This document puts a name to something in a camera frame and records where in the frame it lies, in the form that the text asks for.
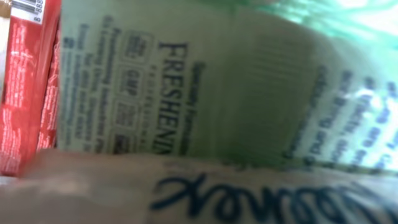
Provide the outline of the red snack bar packet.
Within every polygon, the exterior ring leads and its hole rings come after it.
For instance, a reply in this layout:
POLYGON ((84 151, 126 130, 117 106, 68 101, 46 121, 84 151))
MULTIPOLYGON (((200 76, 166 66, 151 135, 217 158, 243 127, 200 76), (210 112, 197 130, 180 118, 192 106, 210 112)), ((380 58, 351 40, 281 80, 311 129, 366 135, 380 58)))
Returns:
POLYGON ((1 175, 16 176, 56 143, 61 1, 2 4, 1 175))

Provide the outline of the green lid white jar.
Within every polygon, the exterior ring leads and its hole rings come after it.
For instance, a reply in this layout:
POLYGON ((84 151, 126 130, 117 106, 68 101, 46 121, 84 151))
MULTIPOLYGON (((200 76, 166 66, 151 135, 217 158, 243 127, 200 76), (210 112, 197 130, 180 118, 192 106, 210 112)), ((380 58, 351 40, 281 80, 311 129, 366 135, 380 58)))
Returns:
POLYGON ((397 171, 396 1, 62 2, 58 146, 397 171))

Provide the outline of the beige brown snack pouch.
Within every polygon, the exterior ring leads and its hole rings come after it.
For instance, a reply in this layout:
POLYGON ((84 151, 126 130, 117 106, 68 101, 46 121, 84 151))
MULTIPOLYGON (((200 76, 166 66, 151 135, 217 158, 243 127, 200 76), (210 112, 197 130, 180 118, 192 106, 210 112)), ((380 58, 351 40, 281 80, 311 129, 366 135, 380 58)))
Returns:
POLYGON ((2 223, 396 223, 397 179, 48 150, 1 187, 2 223))

